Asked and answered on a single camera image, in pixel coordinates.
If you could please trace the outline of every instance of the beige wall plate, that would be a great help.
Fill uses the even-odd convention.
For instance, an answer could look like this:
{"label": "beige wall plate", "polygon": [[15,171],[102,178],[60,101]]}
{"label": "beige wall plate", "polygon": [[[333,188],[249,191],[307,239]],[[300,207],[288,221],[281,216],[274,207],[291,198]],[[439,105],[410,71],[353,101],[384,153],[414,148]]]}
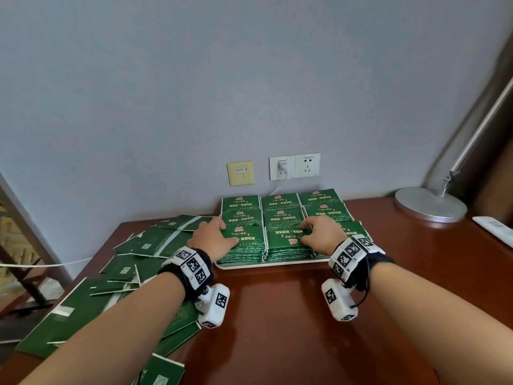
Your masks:
{"label": "beige wall plate", "polygon": [[230,186],[250,185],[255,183],[253,161],[227,163]]}

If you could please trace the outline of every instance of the white remote control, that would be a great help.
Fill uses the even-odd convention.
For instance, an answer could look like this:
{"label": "white remote control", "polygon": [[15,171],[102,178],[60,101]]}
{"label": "white remote control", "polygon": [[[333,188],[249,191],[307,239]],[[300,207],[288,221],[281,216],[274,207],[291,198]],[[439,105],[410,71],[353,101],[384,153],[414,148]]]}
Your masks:
{"label": "white remote control", "polygon": [[513,229],[490,216],[475,216],[472,220],[513,248]]}

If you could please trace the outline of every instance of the power outlet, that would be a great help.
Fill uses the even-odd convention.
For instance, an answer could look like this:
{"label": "power outlet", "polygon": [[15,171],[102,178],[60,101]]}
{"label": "power outlet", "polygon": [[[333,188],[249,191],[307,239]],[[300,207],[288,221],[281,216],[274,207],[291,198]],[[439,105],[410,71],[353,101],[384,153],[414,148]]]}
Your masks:
{"label": "power outlet", "polygon": [[285,178],[285,170],[279,167],[279,163],[287,163],[287,180],[296,178],[296,156],[276,156],[269,158],[269,179],[271,181]]}
{"label": "power outlet", "polygon": [[296,155],[296,177],[314,177],[320,174],[321,154]]}

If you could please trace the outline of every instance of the wristband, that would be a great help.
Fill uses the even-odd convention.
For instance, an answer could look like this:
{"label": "wristband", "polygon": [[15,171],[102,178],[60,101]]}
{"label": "wristband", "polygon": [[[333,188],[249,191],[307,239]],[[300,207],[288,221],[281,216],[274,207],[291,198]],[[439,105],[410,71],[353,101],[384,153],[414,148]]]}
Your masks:
{"label": "wristband", "polygon": [[206,252],[199,248],[184,246],[162,263],[158,274],[173,273],[185,289],[184,301],[195,300],[212,280],[212,261]]}
{"label": "wristband", "polygon": [[364,235],[358,234],[337,246],[329,266],[346,288],[354,286],[358,291],[367,291],[370,271],[379,262],[394,263],[394,260]]}

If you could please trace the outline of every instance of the white charging cable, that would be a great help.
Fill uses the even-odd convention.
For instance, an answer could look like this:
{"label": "white charging cable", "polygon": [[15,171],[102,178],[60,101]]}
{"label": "white charging cable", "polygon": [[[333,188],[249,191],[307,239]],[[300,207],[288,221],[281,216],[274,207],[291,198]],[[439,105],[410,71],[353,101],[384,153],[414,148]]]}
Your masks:
{"label": "white charging cable", "polygon": [[273,193],[270,194],[270,196],[274,195],[278,190],[280,190],[280,188],[282,187],[283,183],[285,182],[285,180],[287,179],[287,175],[288,175],[288,171],[287,171],[287,161],[285,162],[278,162],[278,168],[280,170],[283,170],[285,171],[285,178],[283,179],[283,181],[281,181],[281,183],[279,184],[279,186],[274,190]]}
{"label": "white charging cable", "polygon": [[73,262],[58,263],[56,265],[18,265],[17,263],[16,264],[0,263],[0,267],[24,267],[27,269],[35,269],[37,267],[59,267],[59,266],[67,266],[67,265],[73,265],[74,263],[89,261],[90,259],[93,259],[93,257],[80,259],[78,261],[73,261]]}

